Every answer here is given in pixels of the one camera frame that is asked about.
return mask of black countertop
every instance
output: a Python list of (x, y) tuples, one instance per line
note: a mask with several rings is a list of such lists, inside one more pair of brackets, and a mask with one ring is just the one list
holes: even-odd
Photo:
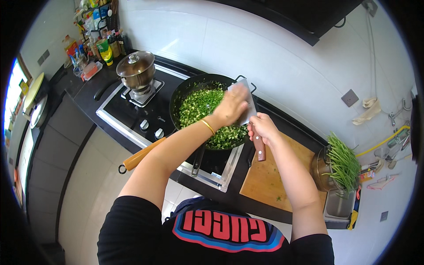
[[(106, 98), (116, 88), (113, 84), (119, 80), (116, 74), (117, 63), (122, 59), (118, 57), (114, 59), (114, 63), (111, 66), (103, 65), (103, 69), (98, 72), (90, 81), (83, 82), (80, 78), (73, 75), (70, 68), (65, 70), (65, 74), (61, 80), (61, 85), (65, 88), (66, 92), (71, 96), (77, 106), (94, 122), (102, 128), (109, 136), (120, 143), (125, 149), (131, 153), (136, 153), (140, 150), (140, 147), (128, 140), (126, 137), (121, 135), (118, 131), (113, 129), (109, 124), (103, 121), (96, 115), (96, 110), (106, 100)], [(168, 69), (177, 70), (187, 76), (193, 76), (204, 73), (197, 69), (188, 67), (178, 62), (156, 56), (156, 64), (162, 65)], [(107, 87), (99, 101), (94, 100), (96, 92)], [(323, 146), (327, 145), (327, 142), (315, 134), (313, 131), (296, 121), (289, 115), (285, 114), (281, 110), (268, 104), (267, 102), (258, 98), (258, 107), (260, 112), (267, 113), (270, 115), (272, 120), (275, 122), (277, 128), (296, 140), (300, 144), (304, 145), (313, 152), (319, 151)], [(199, 194), (202, 194), (208, 198), (219, 201), (221, 203), (229, 204), (238, 210), (245, 211), (250, 214), (261, 216), (267, 219), (276, 220), (283, 223), (292, 223), (292, 213), (287, 212), (267, 204), (255, 201), (247, 198), (239, 191), (244, 182), (248, 171), (248, 159), (251, 159), (251, 150), (253, 144), (247, 142), (244, 145), (243, 151), (240, 155), (239, 162), (235, 168), (233, 177), (227, 192), (221, 192), (211, 186), (208, 186), (200, 181), (195, 180), (191, 176), (188, 176), (180, 171), (174, 171), (170, 178), (178, 183), (192, 189)], [(346, 229), (346, 224), (343, 223), (327, 223), (329, 229)]]

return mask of cutting board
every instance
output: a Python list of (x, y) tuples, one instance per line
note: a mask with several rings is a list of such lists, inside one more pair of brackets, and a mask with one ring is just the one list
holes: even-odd
[[(309, 165), (314, 152), (280, 132), (284, 139), (290, 144), (305, 168), (309, 171)], [(319, 197), (324, 210), (326, 192), (319, 192)], [(256, 201), (293, 212), (291, 204), (287, 198), (280, 173), (274, 160), (271, 150), (266, 146), (266, 160), (259, 162), (255, 154), (252, 166), (247, 172), (240, 194)]]

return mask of wooden knife handle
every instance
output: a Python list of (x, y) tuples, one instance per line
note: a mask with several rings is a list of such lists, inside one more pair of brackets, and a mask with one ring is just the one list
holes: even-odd
[(130, 156), (129, 158), (125, 159), (123, 164), (125, 166), (125, 168), (127, 169), (127, 171), (131, 171), (133, 170), (139, 163), (140, 161), (158, 144), (162, 143), (164, 140), (166, 139), (166, 137), (162, 137), (161, 139), (157, 140), (156, 142), (153, 142), (151, 145), (149, 145), (148, 147), (141, 149), (140, 151), (138, 151), (137, 153), (133, 154), (132, 156)]
[(253, 145), (255, 146), (256, 152), (258, 153), (258, 161), (265, 161), (266, 160), (265, 144), (262, 141), (262, 137), (256, 131), (255, 125), (253, 125), (252, 122), (249, 122), (249, 124), (252, 126)]

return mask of burner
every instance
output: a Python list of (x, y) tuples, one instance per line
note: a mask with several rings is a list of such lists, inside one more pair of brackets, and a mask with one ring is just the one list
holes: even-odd
[(149, 85), (149, 88), (144, 89), (141, 95), (137, 91), (127, 88), (124, 90), (124, 92), (122, 92), (121, 97), (126, 99), (126, 95), (129, 93), (129, 102), (140, 108), (143, 108), (156, 95), (156, 93), (159, 92), (164, 84), (165, 83), (163, 81), (153, 79)]

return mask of cleaver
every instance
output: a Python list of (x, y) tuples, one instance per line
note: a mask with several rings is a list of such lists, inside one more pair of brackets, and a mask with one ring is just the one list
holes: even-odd
[[(231, 91), (232, 87), (236, 84), (242, 84), (245, 88), (247, 88), (249, 91), (249, 84), (247, 82), (246, 78), (243, 78), (242, 80), (238, 81), (237, 83), (232, 84), (231, 86), (228, 87), (228, 90)], [(251, 116), (256, 116), (257, 114), (257, 106), (256, 103), (253, 100), (252, 94), (248, 93), (245, 100), (248, 103), (248, 107), (247, 109), (243, 112), (243, 114), (241, 114), (239, 120), (238, 120), (238, 124), (239, 125), (244, 125), (249, 123), (252, 126), (252, 131), (253, 131), (253, 145), (255, 146), (256, 149), (256, 153), (258, 156), (258, 161), (265, 161), (266, 160), (266, 155), (265, 155), (265, 144), (262, 141), (262, 137), (257, 133), (256, 129), (255, 129), (255, 125), (253, 125), (252, 122), (249, 121), (249, 118)]]

